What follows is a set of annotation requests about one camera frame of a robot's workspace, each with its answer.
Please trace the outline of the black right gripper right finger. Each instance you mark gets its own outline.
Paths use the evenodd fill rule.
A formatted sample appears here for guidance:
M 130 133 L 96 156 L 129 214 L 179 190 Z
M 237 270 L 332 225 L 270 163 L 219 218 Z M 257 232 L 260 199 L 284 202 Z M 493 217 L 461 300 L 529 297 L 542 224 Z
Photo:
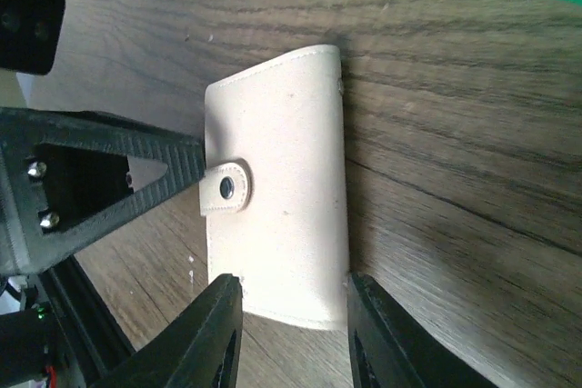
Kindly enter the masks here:
M 373 277 L 351 273 L 347 326 L 355 387 L 493 387 Z

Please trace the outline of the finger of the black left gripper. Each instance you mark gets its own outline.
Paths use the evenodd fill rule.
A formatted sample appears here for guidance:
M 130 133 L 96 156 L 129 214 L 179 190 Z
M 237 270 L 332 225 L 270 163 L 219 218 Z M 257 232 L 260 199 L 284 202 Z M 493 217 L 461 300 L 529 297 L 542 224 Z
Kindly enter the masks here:
M 1 110 L 1 270 L 41 273 L 201 181 L 201 142 L 112 114 Z

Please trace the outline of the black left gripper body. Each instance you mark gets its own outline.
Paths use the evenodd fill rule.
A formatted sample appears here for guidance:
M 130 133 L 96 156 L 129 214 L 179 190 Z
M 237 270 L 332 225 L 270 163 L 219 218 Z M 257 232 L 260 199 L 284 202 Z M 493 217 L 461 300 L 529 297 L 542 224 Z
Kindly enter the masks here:
M 25 278 L 19 309 L 1 315 L 1 385 L 91 387 L 135 348 L 71 256 Z

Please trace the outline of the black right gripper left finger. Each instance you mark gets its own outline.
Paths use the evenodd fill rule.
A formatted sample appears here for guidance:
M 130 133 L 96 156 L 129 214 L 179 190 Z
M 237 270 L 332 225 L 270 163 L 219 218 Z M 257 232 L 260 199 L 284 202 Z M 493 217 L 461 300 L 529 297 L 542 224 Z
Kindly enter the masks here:
M 219 275 L 147 346 L 95 387 L 235 387 L 243 325 L 242 287 Z

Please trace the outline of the beige leather card holder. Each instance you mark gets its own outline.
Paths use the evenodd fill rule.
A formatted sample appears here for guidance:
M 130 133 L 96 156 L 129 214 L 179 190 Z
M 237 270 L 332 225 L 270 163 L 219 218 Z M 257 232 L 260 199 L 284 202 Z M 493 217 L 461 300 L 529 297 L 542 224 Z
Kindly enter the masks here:
M 333 45 L 297 49 L 206 89 L 207 271 L 239 279 L 246 313 L 307 329 L 346 326 L 342 94 Z

